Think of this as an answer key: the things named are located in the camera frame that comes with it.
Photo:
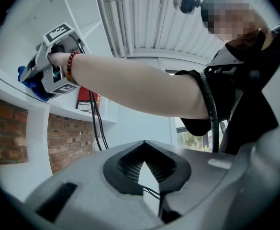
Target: beaded bracelet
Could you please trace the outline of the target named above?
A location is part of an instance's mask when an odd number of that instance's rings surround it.
[[[72,67],[72,60],[73,60],[73,57],[74,57],[76,54],[80,54],[80,52],[74,51],[73,53],[71,53],[71,55],[69,56],[69,58],[68,58],[68,60],[67,60],[67,80],[68,80],[68,81],[74,81],[73,78],[72,78],[71,67]]]

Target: person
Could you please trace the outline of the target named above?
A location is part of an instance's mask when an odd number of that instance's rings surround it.
[[[210,33],[226,45],[243,51],[261,29],[265,41],[261,51],[280,45],[264,19],[243,0],[203,0],[202,21]],[[69,54],[54,53],[50,60],[64,67]],[[207,99],[200,74],[179,71],[171,76],[154,67],[126,59],[77,54],[71,74],[81,86],[128,108],[154,115],[180,117],[187,130],[203,136],[211,129]],[[219,121],[228,119],[235,103],[235,89],[228,81],[207,76]]]

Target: white wall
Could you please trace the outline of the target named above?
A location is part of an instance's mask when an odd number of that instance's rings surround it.
[[[13,31],[8,31],[7,24],[0,28],[0,68],[16,80],[18,67],[28,64],[37,52],[35,47],[41,42],[29,31],[27,22]]]
[[[138,140],[157,140],[172,144],[170,118],[137,112],[119,105],[117,144]]]
[[[182,120],[179,117],[175,117],[175,124],[176,124],[176,128],[185,127],[185,125],[183,124]]]

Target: cable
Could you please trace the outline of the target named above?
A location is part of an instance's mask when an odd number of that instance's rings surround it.
[[[94,128],[94,135],[96,138],[96,143],[98,146],[98,149],[102,151],[100,141],[98,140],[97,130],[96,130],[96,124],[95,124],[95,115],[94,115],[94,109],[93,109],[93,102],[92,102],[92,92],[89,90],[89,96],[90,96],[90,104],[91,104],[91,110],[92,110],[92,119],[93,119],[93,128]]]
[[[142,186],[142,187],[143,187],[144,189],[147,189],[147,190],[149,190],[149,191],[151,191],[151,192],[157,194],[157,195],[160,195],[160,193],[157,193],[156,191],[154,191],[153,189],[151,189],[151,188],[149,188],[149,187],[146,187],[146,186]]]
[[[105,134],[104,134],[104,132],[103,132],[103,127],[102,127],[102,125],[101,125],[101,124],[102,124],[101,116],[100,116],[100,115],[97,115],[97,118],[98,118],[98,121],[99,121],[99,123],[100,123],[102,141],[103,141],[103,143],[104,143],[104,145],[105,145],[105,148],[106,148],[106,149],[109,149],[108,144],[107,144],[107,141],[106,141]]]
[[[74,36],[72,36],[71,34],[68,35],[68,36],[70,36],[71,38],[74,39],[75,43],[76,43],[77,46],[79,47],[79,51],[80,51],[82,54],[84,54],[85,52],[84,52],[84,50],[83,50],[83,47],[82,47],[81,43],[80,43],[80,42],[78,43],[77,40],[74,38]]]
[[[101,137],[102,137],[103,143],[105,145],[105,148],[109,149],[108,143],[106,141],[105,134],[103,132],[103,125],[102,125],[101,115],[100,115],[100,112],[98,110],[94,94],[93,94],[93,102],[94,102],[94,109],[96,110],[96,114],[97,114],[97,117],[98,117],[98,120],[99,120],[99,123],[100,123],[100,127],[101,127]]]
[[[154,194],[153,194],[152,192],[150,192],[149,190],[143,189],[143,191],[149,193],[151,196],[153,196],[153,197],[155,197],[156,199],[159,199],[159,200],[160,200],[159,197],[157,197],[156,195],[154,195]]]

